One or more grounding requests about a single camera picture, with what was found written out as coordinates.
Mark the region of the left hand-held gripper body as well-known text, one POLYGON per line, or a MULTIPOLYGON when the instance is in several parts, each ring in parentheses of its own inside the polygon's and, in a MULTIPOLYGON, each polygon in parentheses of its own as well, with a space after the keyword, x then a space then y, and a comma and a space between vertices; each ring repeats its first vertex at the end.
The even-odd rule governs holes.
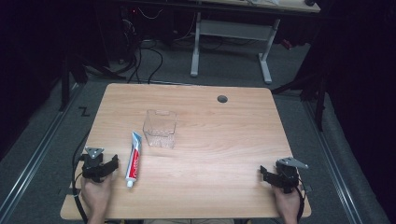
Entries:
POLYGON ((84 164, 82 166, 82 175, 96 183, 103 181, 103 152, 102 147, 85 147, 85 154, 81 155, 84 164))

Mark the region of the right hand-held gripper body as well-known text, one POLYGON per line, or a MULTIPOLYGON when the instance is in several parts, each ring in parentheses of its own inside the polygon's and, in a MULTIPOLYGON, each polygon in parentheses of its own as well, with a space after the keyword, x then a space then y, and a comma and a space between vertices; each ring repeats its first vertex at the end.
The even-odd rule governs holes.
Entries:
POLYGON ((308 169, 309 166, 293 157, 276 161, 276 172, 280 178, 280 187, 285 193, 291 193, 299 185, 298 168, 308 169))

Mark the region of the red white blue toothpaste tube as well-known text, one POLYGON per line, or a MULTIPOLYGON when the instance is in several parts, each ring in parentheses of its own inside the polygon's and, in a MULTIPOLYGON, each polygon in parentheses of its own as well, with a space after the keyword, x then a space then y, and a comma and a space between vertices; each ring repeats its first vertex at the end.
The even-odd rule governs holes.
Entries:
POLYGON ((141 136, 139 133, 132 132, 132 150, 125 175, 126 186, 130 189, 137 179, 139 156, 141 151, 141 136))

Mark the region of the clear plastic container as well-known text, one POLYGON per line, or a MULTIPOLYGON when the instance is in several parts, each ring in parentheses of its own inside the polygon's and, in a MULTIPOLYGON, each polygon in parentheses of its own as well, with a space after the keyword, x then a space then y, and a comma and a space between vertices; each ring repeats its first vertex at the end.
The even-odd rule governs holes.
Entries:
POLYGON ((151 147, 173 148, 176 126, 176 112, 149 109, 145 117, 143 133, 151 147))

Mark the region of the person's left hand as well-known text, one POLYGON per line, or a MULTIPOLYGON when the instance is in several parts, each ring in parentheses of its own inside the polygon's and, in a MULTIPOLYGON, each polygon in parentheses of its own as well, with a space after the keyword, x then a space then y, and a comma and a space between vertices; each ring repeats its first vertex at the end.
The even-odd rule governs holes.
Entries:
POLYGON ((90 209, 89 217, 102 216, 106 218, 106 211, 111 197, 112 175, 108 175, 101 183, 82 177, 81 195, 90 209))

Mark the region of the person's right hand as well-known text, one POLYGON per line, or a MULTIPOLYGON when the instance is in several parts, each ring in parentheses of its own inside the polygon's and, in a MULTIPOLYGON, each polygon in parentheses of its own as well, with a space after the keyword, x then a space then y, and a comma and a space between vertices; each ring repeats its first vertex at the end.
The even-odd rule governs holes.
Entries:
POLYGON ((300 194, 297 189, 284 193, 283 189, 272 186, 276 197, 276 208, 280 217, 296 217, 300 210, 300 194))

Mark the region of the white-legged wooden desk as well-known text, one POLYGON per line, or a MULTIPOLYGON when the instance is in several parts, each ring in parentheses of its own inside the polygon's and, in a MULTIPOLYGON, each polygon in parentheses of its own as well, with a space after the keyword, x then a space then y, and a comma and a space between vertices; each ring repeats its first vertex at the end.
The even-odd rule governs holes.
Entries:
POLYGON ((199 75, 202 35, 264 41, 258 54, 263 81, 272 83, 267 57, 284 17, 316 17, 316 0, 120 0, 140 7, 193 10, 195 16, 191 76, 199 75))

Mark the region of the metal floor rail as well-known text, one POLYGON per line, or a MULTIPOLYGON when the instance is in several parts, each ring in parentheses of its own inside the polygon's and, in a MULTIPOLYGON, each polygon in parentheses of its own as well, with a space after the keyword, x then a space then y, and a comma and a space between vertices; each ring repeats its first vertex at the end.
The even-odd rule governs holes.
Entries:
POLYGON ((302 105, 318 138, 320 149, 324 155, 325 163, 328 167, 329 174, 331 176, 338 198, 345 210, 349 223, 362 224, 361 215, 352 199, 352 195, 347 186, 347 183, 343 178, 339 167, 336 164, 330 145, 324 133, 318 128, 318 125, 316 124, 313 106, 307 102, 302 102, 302 105))
POLYGON ((7 197, 0 205, 0 224, 7 224, 23 193, 35 176, 38 167, 44 160, 44 157, 49 150, 52 138, 59 130, 59 127, 63 122, 64 117, 70 108, 70 105, 75 101, 83 88, 84 86, 82 84, 74 84, 73 87, 69 89, 69 101, 65 105, 61 106, 61 110, 57 111, 54 119, 52 120, 48 129, 45 131, 42 139, 35 148, 35 151, 29 157, 29 161, 23 166, 23 170, 20 172, 18 178, 13 183, 12 189, 9 191, 7 197))

